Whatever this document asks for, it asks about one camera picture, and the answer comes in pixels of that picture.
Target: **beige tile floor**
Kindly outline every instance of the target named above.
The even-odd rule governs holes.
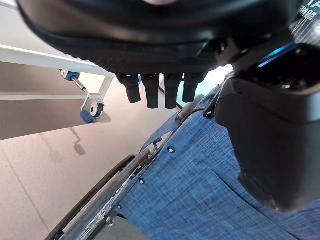
[[[43,240],[91,187],[137,153],[177,111],[164,108],[161,93],[159,108],[147,109],[143,86],[141,98],[130,104],[124,86],[113,81],[105,98],[108,121],[0,141],[1,240]],[[101,239],[144,239],[126,225],[120,219]]]

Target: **white metal bar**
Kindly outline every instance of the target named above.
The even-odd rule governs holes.
[[[13,10],[18,8],[17,3],[14,0],[0,0],[0,5]]]
[[[67,69],[70,72],[115,77],[113,73],[104,70],[92,62],[5,45],[0,45],[0,62]]]
[[[104,103],[104,98],[105,96],[107,95],[107,92],[110,88],[110,85],[113,81],[114,77],[112,76],[106,76],[103,80],[103,83],[100,87],[100,90],[99,90],[99,97],[97,97],[97,101],[100,102],[100,103]]]
[[[90,94],[91,99],[96,99],[99,94]],[[62,94],[47,92],[0,92],[0,101],[19,100],[71,100],[85,99],[85,94]]]

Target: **blue fabric seat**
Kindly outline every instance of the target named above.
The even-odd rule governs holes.
[[[198,107],[207,106],[215,93]],[[119,212],[151,240],[320,240],[320,201],[292,214],[275,212],[245,191],[239,172],[228,131],[196,112]]]

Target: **blue light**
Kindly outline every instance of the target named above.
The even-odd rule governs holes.
[[[273,62],[277,58],[283,56],[284,54],[290,52],[291,50],[297,48],[295,43],[289,43],[285,46],[278,48],[277,50],[273,51],[269,55],[265,56],[259,64],[259,68],[263,68],[264,66],[268,65],[269,63]]]

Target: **caster wheel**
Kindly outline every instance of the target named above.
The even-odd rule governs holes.
[[[94,118],[98,118],[101,116],[102,112],[104,111],[104,104],[103,103],[96,103],[93,102],[90,108],[90,114]]]

